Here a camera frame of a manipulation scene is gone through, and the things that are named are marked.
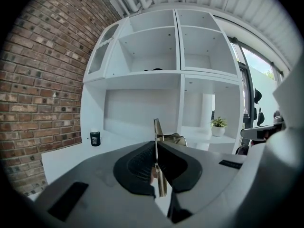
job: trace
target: white shelving unit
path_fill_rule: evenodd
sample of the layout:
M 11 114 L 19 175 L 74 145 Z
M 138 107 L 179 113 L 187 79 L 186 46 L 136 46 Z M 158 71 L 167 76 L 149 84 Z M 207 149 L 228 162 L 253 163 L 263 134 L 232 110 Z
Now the white shelving unit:
M 212 95 L 215 117 L 228 120 L 223 137 L 211 135 Z M 211 14 L 144 13 L 105 29 L 92 52 L 81 102 L 82 141 L 91 148 L 91 128 L 115 141 L 150 141 L 159 118 L 165 134 L 178 132 L 190 147 L 232 153 L 242 104 L 237 62 Z

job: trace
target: potted plant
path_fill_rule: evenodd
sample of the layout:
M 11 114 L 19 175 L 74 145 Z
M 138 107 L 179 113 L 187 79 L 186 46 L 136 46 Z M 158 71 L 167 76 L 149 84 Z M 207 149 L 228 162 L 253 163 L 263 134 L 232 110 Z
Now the potted plant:
M 220 118 L 220 116 L 211 121 L 212 125 L 212 135 L 216 137 L 221 137 L 225 133 L 225 127 L 227 127 L 227 119 Z

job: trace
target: white ceiling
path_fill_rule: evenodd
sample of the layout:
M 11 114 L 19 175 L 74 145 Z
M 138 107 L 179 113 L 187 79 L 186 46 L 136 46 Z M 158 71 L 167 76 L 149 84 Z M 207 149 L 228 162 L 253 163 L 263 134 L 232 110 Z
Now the white ceiling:
M 294 22 L 278 0 L 152 0 L 153 4 L 186 2 L 222 11 L 251 26 L 256 35 L 275 46 L 289 68 L 296 65 L 304 42 Z

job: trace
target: black mug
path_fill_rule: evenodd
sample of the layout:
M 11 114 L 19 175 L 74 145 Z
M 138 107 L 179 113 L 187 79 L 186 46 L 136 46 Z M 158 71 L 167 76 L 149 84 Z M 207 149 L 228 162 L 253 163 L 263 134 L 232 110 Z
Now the black mug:
M 100 132 L 90 132 L 90 137 L 92 146 L 100 145 Z

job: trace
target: sky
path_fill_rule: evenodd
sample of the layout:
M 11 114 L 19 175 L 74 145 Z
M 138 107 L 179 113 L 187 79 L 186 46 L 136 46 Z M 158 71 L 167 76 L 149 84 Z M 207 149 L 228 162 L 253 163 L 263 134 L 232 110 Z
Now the sky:
M 268 70 L 272 73 L 271 66 L 263 59 L 253 54 L 252 52 L 242 48 L 249 66 L 255 68 L 261 73 L 266 73 Z

